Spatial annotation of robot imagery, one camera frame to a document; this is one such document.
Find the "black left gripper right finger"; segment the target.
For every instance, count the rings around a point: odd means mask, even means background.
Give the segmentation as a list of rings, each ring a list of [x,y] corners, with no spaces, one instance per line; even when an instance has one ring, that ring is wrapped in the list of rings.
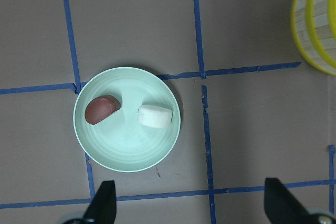
[[[277,178],[265,179],[264,211],[270,223],[317,223]]]

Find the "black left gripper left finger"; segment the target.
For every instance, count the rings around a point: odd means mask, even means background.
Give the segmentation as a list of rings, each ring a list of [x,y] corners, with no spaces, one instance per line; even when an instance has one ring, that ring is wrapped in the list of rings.
[[[82,217],[83,223],[114,224],[117,198],[114,180],[103,181]]]

